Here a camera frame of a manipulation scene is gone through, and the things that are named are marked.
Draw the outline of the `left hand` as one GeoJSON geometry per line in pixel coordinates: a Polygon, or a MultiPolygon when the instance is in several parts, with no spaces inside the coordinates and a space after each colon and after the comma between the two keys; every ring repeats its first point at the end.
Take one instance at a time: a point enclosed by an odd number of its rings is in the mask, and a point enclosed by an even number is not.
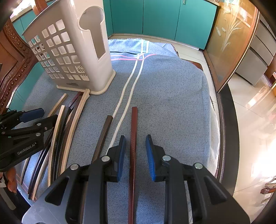
{"type": "Polygon", "coordinates": [[[17,180],[16,180],[16,169],[14,167],[10,168],[6,172],[7,188],[9,191],[16,193],[17,192],[17,180]]]}

